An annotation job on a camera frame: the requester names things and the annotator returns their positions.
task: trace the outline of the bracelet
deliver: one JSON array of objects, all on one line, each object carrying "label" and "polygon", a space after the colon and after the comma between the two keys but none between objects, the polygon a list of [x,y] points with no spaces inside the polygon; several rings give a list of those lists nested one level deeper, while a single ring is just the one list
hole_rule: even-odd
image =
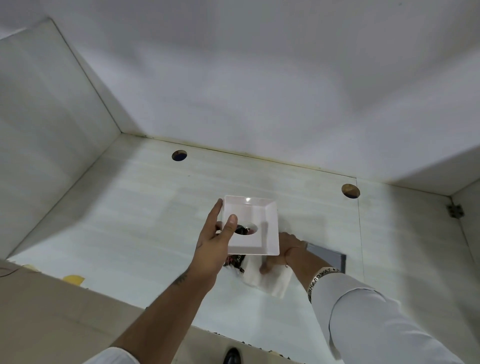
[{"label": "bracelet", "polygon": [[312,303],[312,290],[313,290],[313,287],[315,286],[315,283],[317,283],[317,281],[321,277],[326,276],[327,274],[330,274],[330,273],[340,273],[340,269],[333,268],[333,267],[323,267],[317,272],[315,277],[313,277],[312,282],[310,283],[310,286],[308,286],[308,290],[307,290],[308,300],[310,301],[310,303]]}]

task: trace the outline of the hand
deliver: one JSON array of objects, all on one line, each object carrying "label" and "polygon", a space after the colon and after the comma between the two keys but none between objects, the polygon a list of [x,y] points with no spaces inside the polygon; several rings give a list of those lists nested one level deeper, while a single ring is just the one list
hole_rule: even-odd
[{"label": "hand", "polygon": [[216,275],[219,273],[227,258],[228,242],[237,228],[237,217],[230,215],[220,234],[221,222],[217,222],[218,214],[222,209],[223,201],[218,199],[212,211],[208,214],[205,225],[198,237],[197,247],[190,263],[190,271],[199,278],[211,281],[213,287]]},{"label": "hand", "polygon": [[307,243],[303,242],[293,234],[288,234],[286,232],[281,232],[278,235],[278,240],[280,244],[280,254],[279,255],[269,255],[265,262],[260,267],[260,273],[266,274],[272,270],[274,266],[286,266],[287,265],[287,256],[290,254],[290,251],[293,248],[306,249]]}]

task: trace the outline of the beige floor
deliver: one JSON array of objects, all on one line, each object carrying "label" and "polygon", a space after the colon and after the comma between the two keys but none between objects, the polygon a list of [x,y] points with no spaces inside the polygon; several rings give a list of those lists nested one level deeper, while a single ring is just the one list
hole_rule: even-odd
[{"label": "beige floor", "polygon": [[[3,364],[80,364],[108,347],[142,309],[42,273],[0,262]],[[190,327],[173,363],[222,363],[238,347],[245,364],[293,361]]]}]

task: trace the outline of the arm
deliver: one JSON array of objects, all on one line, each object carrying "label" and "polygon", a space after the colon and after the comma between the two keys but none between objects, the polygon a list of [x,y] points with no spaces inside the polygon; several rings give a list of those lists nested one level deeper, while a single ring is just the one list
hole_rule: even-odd
[{"label": "arm", "polygon": [[[288,264],[305,288],[323,267],[321,258],[305,250],[305,242],[280,234],[280,256],[260,268]],[[312,308],[327,343],[345,364],[461,364],[438,340],[400,312],[398,304],[372,287],[342,273],[321,277],[312,290]]]},{"label": "arm", "polygon": [[228,242],[237,228],[231,215],[223,231],[216,224],[219,199],[200,233],[190,266],[120,335],[112,347],[121,348],[141,364],[170,364],[192,324],[205,295],[227,258]]}]

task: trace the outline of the black shoe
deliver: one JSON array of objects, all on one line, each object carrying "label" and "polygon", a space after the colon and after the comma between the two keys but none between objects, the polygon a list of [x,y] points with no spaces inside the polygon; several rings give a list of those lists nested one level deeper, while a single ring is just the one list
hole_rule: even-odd
[{"label": "black shoe", "polygon": [[223,364],[241,364],[240,353],[237,348],[231,348],[227,355],[225,355],[225,359],[223,360]]}]

